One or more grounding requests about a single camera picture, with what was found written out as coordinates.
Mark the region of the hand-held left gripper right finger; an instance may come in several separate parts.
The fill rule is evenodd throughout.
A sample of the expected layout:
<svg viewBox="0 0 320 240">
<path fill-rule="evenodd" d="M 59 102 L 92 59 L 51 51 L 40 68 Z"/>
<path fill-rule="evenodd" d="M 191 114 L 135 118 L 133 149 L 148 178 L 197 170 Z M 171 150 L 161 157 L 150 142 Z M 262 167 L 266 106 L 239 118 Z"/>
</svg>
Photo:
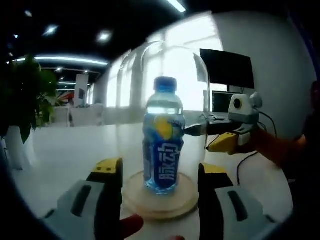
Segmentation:
<svg viewBox="0 0 320 240">
<path fill-rule="evenodd" d="M 198 165 L 199 238 L 201 240 L 265 240 L 277 222 L 262 204 L 235 186 L 216 165 Z"/>
</svg>

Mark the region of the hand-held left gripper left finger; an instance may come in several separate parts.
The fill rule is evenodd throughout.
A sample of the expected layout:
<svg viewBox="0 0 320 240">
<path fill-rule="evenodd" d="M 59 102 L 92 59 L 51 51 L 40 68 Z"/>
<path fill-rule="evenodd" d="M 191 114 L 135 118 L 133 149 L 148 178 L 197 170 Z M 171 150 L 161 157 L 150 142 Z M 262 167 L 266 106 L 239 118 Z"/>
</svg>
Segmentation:
<svg viewBox="0 0 320 240">
<path fill-rule="evenodd" d="M 61 240 L 120 239 L 123 159 L 104 159 L 76 182 L 43 218 Z"/>
</svg>

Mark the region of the person's left hand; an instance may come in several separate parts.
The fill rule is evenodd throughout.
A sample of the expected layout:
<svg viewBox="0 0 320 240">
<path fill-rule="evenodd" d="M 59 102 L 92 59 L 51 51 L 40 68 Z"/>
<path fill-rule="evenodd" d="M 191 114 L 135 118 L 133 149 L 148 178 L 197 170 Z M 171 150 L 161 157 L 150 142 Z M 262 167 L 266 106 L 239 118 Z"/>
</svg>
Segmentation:
<svg viewBox="0 0 320 240">
<path fill-rule="evenodd" d="M 144 226 L 144 220 L 141 216 L 134 214 L 130 217 L 121 219 L 119 221 L 120 239 L 124 240 L 137 232 Z"/>
</svg>

